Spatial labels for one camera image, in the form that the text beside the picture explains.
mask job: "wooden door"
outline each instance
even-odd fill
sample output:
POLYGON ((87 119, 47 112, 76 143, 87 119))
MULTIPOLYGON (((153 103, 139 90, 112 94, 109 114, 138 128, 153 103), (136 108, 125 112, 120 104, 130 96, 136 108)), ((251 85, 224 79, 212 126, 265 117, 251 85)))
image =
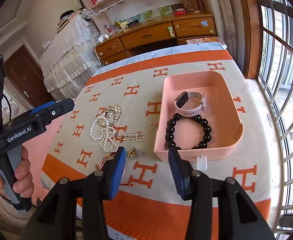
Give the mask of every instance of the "wooden door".
POLYGON ((54 100, 44 85, 40 67, 24 46, 5 62, 5 75, 32 106, 54 100))

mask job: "black bead bracelet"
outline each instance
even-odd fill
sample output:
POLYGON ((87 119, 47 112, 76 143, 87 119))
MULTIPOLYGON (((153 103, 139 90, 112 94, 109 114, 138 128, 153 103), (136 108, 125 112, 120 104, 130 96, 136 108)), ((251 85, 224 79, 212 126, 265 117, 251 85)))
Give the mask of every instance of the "black bead bracelet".
MULTIPOLYGON (((202 118, 199 114, 194 117, 187 117, 187 118, 193 118, 195 122, 201 124, 203 127, 204 135, 203 135, 203 141, 200 141, 198 146, 193 147, 192 149, 205 149, 208 147, 207 143, 211 141, 212 136, 210 135, 210 132, 212 131, 212 128, 208 125, 208 120, 205 118, 202 118)), ((178 113, 175 113, 173 115, 173 118, 168 121, 168 126, 166 128, 166 135, 165 135, 165 141, 166 146, 168 148, 176 146, 176 143, 174 141, 174 126, 176 125, 176 122, 181 119, 181 115, 178 113)))

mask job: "pink box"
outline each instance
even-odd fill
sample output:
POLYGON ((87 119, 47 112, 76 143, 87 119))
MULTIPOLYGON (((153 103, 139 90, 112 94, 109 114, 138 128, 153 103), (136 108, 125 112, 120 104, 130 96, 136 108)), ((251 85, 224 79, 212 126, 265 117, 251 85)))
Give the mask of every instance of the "pink box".
MULTIPOLYGON (((164 81, 159 129, 155 138, 154 153, 168 162, 168 148, 165 146, 167 121, 176 112, 174 99, 183 91, 205 93, 206 112, 202 118, 212 127, 212 140, 206 149, 179 150, 182 159, 195 162, 197 156, 207 156, 208 161, 221 160, 231 155, 243 136, 244 127, 233 98, 223 76, 215 71, 201 71, 169 76, 164 81)), ((185 109, 198 105, 197 98, 191 98, 185 109)), ((182 117, 175 126, 174 141, 181 149, 191 149, 202 141, 203 127, 191 118, 182 117)))

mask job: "human hand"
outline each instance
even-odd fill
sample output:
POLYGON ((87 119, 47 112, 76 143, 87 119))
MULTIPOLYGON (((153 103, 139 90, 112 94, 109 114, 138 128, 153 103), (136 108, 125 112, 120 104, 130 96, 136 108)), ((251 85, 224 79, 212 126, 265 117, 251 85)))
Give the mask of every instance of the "human hand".
MULTIPOLYGON (((31 163, 28 160, 29 153, 27 149, 23 146, 22 147, 22 161, 16 168, 14 174, 17 178, 17 181, 13 184, 13 190, 16 193, 19 193, 21 197, 31 197, 34 191, 34 183, 32 182, 33 177, 30 172, 31 163)), ((0 176, 0 194, 7 197, 4 191, 4 181, 0 176)))

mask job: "metal screw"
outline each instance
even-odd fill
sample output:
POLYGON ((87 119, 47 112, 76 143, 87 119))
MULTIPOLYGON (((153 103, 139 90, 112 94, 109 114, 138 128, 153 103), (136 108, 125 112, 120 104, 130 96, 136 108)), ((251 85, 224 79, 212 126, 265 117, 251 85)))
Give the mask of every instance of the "metal screw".
POLYGON ((94 175, 97 177, 101 177, 101 176, 103 176, 103 174, 104 174, 104 172, 102 170, 94 171, 94 175))
POLYGON ((199 177, 199 176, 201 175, 201 171, 193 170, 193 171, 191 172, 191 174, 192 174, 193 176, 195 176, 195 177, 199 177))
POLYGON ((227 178, 226 181, 230 184, 234 184, 235 183, 235 179, 234 178, 227 178))
POLYGON ((67 178, 60 179, 60 184, 66 184, 68 182, 67 178))

